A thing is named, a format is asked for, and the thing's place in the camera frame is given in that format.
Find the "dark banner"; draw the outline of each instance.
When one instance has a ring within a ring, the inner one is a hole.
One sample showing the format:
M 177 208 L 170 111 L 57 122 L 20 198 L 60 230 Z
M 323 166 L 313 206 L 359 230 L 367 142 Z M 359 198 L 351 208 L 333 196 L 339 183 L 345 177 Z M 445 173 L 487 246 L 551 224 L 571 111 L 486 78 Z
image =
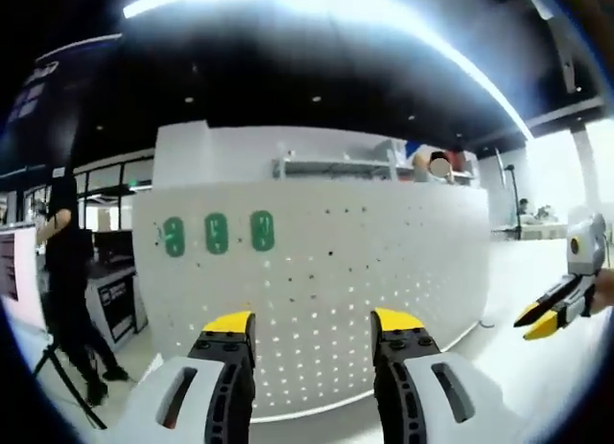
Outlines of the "dark banner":
M 84 99 L 117 44 L 116 37 L 93 39 L 36 62 L 0 137 L 0 177 L 66 165 Z

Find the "window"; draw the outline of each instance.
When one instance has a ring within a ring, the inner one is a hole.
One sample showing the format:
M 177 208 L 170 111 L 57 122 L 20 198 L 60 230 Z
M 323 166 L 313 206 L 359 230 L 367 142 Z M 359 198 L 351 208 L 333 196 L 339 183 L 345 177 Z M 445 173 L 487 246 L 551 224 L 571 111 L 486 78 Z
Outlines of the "window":
M 134 197 L 122 198 L 122 230 L 132 230 L 132 202 Z
M 26 222 L 34 222 L 40 218 L 40 211 L 47 203 L 47 187 L 40 186 L 30 189 L 23 197 L 23 219 Z
M 111 231 L 119 230 L 119 208 L 112 206 L 108 208 L 108 224 Z
M 126 163 L 124 167 L 124 180 L 122 182 L 133 186 L 146 180 L 152 180 L 152 178 L 154 178 L 154 160 L 143 159 Z
M 593 148 L 599 196 L 602 202 L 614 202 L 614 120 L 605 119 L 587 124 L 586 133 Z
M 578 151 L 570 130 L 535 139 L 527 146 L 534 199 L 532 210 L 550 204 L 558 219 L 567 222 L 569 211 L 585 203 Z
M 88 230 L 98 231 L 98 207 L 87 206 L 87 209 L 85 209 L 85 221 Z
M 85 181 L 87 175 L 85 173 L 75 175 L 75 181 L 77 182 L 77 193 L 85 193 Z
M 94 170 L 89 173 L 89 183 L 87 186 L 88 193 L 94 193 L 96 190 L 106 187 L 116 187 L 119 185 L 119 174 L 121 165 L 117 164 L 109 168 Z
M 79 227 L 85 228 L 85 218 L 83 215 L 85 214 L 85 199 L 79 198 Z M 91 228 L 89 222 L 87 223 L 87 228 Z

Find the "desk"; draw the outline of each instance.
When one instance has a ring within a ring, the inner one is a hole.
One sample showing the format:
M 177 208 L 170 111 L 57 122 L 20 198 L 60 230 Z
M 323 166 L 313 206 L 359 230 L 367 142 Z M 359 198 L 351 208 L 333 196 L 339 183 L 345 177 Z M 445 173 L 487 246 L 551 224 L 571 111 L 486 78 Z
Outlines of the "desk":
M 515 225 L 502 225 L 492 228 L 495 240 L 513 240 L 516 238 Z M 540 223 L 522 225 L 521 240 L 558 240 L 567 236 L 567 223 Z
M 39 256 L 38 288 L 44 295 L 48 292 L 48 277 L 43 264 L 44 257 Z M 133 264 L 92 264 L 85 303 L 92 321 L 113 351 L 118 351 L 148 322 Z

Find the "shelf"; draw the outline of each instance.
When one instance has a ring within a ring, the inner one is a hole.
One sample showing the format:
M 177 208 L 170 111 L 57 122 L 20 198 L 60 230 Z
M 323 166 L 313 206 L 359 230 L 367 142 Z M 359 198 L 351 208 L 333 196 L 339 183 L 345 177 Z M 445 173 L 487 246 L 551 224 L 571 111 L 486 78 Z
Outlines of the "shelf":
M 411 167 L 397 166 L 395 169 L 398 176 L 407 177 L 413 175 L 413 168 Z M 458 181 L 468 181 L 473 179 L 472 175 L 466 173 L 453 172 L 452 174 Z M 380 176 L 383 178 L 390 178 L 390 164 L 384 161 L 367 161 L 357 159 L 274 160 L 274 178 L 284 178 L 285 176 L 297 175 L 328 175 L 331 177 L 354 175 L 361 177 Z

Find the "perforated wall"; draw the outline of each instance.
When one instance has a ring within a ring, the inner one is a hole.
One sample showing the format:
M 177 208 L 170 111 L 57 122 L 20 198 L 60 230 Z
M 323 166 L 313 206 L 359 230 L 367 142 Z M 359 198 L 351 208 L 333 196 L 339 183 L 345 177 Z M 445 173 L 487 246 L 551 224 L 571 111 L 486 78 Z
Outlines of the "perforated wall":
M 392 182 L 272 181 L 135 197 L 134 250 L 163 357 L 215 317 L 256 313 L 256 421 L 372 389 L 368 314 L 421 318 L 440 347 L 482 315 L 484 190 Z

